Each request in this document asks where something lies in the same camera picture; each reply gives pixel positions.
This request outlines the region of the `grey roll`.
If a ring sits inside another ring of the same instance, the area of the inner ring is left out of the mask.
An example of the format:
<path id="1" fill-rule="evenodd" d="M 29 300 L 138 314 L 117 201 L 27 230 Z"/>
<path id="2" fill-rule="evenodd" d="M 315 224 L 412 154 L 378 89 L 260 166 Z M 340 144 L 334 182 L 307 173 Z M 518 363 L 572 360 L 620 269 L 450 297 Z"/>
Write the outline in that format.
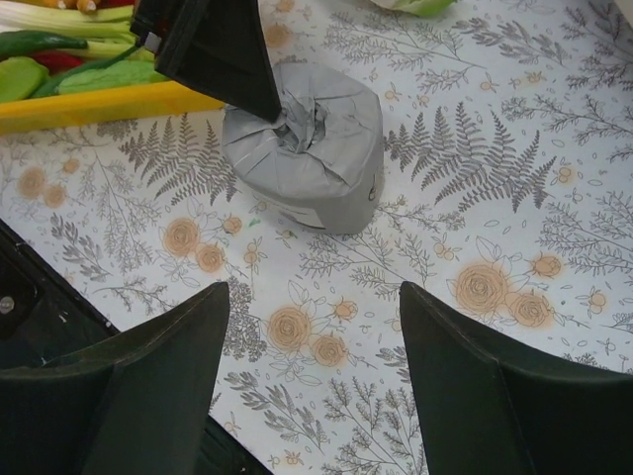
<path id="1" fill-rule="evenodd" d="M 371 222 L 384 179 L 383 114 L 362 82 L 316 63 L 273 67 L 273 122 L 226 108 L 222 147 L 234 174 L 280 214 L 335 235 Z"/>

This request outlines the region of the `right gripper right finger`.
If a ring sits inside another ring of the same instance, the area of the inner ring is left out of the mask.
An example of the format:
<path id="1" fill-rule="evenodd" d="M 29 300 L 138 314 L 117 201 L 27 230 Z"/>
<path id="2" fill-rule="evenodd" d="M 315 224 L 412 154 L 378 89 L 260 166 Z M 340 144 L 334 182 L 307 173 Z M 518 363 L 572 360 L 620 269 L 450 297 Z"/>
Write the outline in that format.
<path id="1" fill-rule="evenodd" d="M 632 378 L 533 348 L 414 283 L 402 331 L 433 474 L 628 474 Z"/>

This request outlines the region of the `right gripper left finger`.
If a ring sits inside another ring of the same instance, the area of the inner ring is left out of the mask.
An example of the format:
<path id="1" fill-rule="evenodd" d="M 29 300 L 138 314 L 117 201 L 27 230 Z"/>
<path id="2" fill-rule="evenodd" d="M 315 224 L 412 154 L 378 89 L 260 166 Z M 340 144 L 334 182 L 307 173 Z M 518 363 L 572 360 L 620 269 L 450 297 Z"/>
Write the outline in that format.
<path id="1" fill-rule="evenodd" d="M 228 319 L 217 282 L 44 366 L 2 370 L 2 473 L 194 473 Z"/>

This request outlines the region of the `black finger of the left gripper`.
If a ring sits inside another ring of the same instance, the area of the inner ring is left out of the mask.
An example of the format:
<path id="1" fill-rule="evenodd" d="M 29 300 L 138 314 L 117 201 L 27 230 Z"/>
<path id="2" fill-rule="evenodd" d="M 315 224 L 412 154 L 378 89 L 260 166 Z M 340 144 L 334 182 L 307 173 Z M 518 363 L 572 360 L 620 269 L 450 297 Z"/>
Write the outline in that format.
<path id="1" fill-rule="evenodd" d="M 281 112 L 256 0 L 141 0 L 130 31 L 154 69 L 269 122 Z"/>

